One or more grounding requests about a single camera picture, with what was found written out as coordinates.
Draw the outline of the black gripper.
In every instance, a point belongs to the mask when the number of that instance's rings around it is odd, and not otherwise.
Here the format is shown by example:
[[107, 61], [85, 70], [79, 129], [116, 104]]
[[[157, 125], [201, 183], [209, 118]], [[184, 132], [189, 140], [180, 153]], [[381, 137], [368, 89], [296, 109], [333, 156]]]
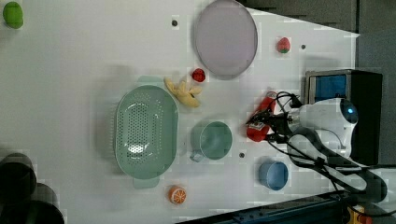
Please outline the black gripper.
[[246, 125], [256, 122], [265, 123], [267, 120], [269, 120], [269, 126], [274, 133], [268, 133], [264, 140], [269, 143], [287, 144], [289, 138], [282, 134], [292, 134], [292, 130], [289, 126], [288, 113], [271, 115], [268, 111], [259, 111], [247, 120]]

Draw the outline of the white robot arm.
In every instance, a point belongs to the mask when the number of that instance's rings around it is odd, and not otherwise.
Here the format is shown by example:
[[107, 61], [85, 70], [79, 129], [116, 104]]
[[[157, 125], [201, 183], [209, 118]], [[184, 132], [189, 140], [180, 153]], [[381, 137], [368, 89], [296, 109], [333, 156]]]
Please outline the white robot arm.
[[326, 176], [359, 202], [380, 203], [387, 196], [386, 182], [350, 158], [358, 121], [358, 110], [350, 101], [332, 98], [279, 114], [259, 110], [247, 125], [270, 127], [273, 134], [265, 140], [286, 145], [295, 165]]

